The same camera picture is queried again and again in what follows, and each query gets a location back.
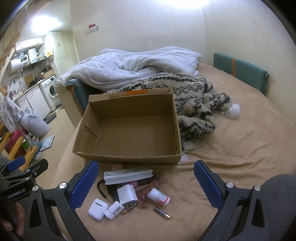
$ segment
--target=metal bolt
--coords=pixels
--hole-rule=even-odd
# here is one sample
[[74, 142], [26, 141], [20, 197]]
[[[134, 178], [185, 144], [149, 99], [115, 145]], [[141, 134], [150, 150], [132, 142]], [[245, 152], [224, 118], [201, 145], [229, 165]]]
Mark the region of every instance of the metal bolt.
[[59, 187], [60, 187], [60, 188], [65, 188], [66, 186], [67, 186], [67, 183], [60, 183], [60, 184], [59, 184]]
[[37, 191], [38, 191], [38, 189], [39, 189], [39, 187], [38, 187], [38, 186], [33, 186], [33, 188], [32, 188], [33, 192], [37, 192]]
[[229, 187], [229, 188], [233, 188], [233, 187], [234, 187], [234, 184], [231, 183], [231, 182], [227, 182], [227, 183], [226, 183], [226, 186]]
[[259, 186], [255, 186], [254, 189], [259, 192], [261, 190], [261, 188]]

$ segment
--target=white sack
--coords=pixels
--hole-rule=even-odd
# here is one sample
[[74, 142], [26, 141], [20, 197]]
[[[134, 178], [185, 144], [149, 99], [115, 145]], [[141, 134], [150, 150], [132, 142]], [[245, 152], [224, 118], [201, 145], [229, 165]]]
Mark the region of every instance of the white sack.
[[[4, 97], [7, 100], [7, 103], [9, 104], [13, 115], [15, 116], [16, 119], [21, 119], [22, 118], [22, 109], [19, 108], [10, 98]], [[7, 108], [6, 101], [3, 100], [1, 103], [1, 117], [4, 120], [5, 126], [7, 129], [13, 133], [15, 130], [15, 123], [13, 122], [13, 118], [10, 115], [10, 112]]]
[[139, 53], [104, 49], [96, 56], [74, 65], [55, 81], [54, 89], [58, 94], [65, 92], [67, 81], [72, 78], [109, 91], [161, 72], [181, 72], [197, 76], [196, 67], [201, 56], [200, 53], [178, 47]]
[[28, 107], [24, 112], [21, 122], [23, 127], [35, 137], [45, 135], [50, 129], [50, 126], [34, 110]]

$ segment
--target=washing machine door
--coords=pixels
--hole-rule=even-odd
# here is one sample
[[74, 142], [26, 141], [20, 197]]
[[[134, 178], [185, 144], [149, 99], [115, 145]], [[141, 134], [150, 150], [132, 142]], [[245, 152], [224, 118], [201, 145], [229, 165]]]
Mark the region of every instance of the washing machine door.
[[57, 93], [54, 90], [54, 82], [50, 83], [48, 86], [48, 95], [50, 98], [55, 99], [55, 96], [57, 95]]

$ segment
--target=patterned fuzzy blanket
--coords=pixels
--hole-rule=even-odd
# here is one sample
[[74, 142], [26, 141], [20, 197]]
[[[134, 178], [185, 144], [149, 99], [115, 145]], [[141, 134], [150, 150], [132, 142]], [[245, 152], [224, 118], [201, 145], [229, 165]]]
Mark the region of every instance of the patterned fuzzy blanket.
[[239, 117], [239, 105], [233, 104], [227, 94], [219, 94], [213, 84], [202, 76], [161, 73], [108, 93], [171, 86], [174, 89], [183, 153], [200, 148], [209, 139], [216, 128], [212, 112], [230, 119]]

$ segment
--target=beige bed sheet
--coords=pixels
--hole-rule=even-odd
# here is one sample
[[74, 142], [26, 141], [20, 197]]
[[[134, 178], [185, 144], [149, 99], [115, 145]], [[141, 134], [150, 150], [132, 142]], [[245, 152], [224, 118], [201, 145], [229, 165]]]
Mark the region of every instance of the beige bed sheet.
[[[112, 167], [111, 164], [100, 164], [99, 177], [82, 207], [76, 209], [96, 240], [197, 240], [217, 210], [210, 206], [193, 174], [196, 160], [203, 159], [225, 182], [237, 182], [236, 186], [240, 188], [261, 185], [277, 174], [296, 173], [296, 128], [279, 109], [257, 89], [223, 71], [203, 63], [198, 66], [198, 71], [213, 83], [216, 90], [229, 94], [232, 101], [240, 105], [240, 117], [230, 120], [216, 114], [217, 129], [200, 149], [189, 152], [186, 163], [151, 166], [155, 172], [161, 173], [161, 177], [168, 179], [160, 190], [170, 197], [169, 204], [163, 208], [171, 216], [170, 220], [153, 211], [156, 207], [153, 202], [146, 210], [136, 208], [114, 220], [92, 219], [87, 211], [93, 200], [106, 201], [96, 184], [102, 179], [103, 172]], [[60, 161], [53, 186], [69, 181], [85, 164], [86, 160], [72, 153], [76, 133]], [[60, 217], [56, 216], [66, 234]]]

